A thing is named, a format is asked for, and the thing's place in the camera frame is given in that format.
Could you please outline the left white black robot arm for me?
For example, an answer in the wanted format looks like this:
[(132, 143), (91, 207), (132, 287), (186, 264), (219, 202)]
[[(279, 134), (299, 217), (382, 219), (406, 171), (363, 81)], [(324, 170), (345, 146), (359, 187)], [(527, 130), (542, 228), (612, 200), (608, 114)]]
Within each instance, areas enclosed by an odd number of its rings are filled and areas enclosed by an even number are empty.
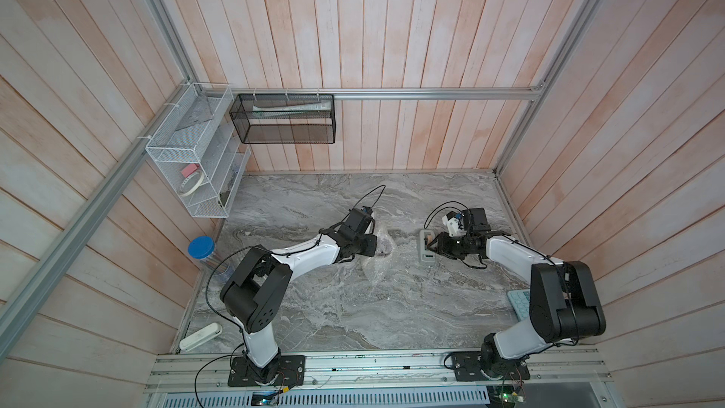
[(247, 354), (245, 371), (256, 383), (278, 375), (281, 350), (272, 321), (291, 281), (313, 270), (373, 257), (377, 251), (373, 209), (353, 208), (345, 218), (320, 230), (311, 240), (284, 249), (256, 245), (249, 249), (223, 286), (219, 298), (230, 320), (239, 327)]

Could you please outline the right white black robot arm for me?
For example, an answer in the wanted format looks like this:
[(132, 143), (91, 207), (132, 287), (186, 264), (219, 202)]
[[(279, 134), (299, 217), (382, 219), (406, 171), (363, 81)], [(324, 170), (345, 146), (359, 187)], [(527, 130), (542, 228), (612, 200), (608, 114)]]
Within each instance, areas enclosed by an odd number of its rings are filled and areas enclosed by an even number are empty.
[(448, 213), (446, 230), (421, 230), (419, 251), (464, 262), (479, 258), (514, 273), (529, 285), (529, 314), (502, 332), (488, 334), (474, 356), (451, 355), (459, 381), (530, 377), (526, 360), (553, 347), (576, 346), (605, 333), (606, 319), (592, 272), (582, 262), (565, 262), (529, 247), (504, 230), (494, 230), (485, 209)]

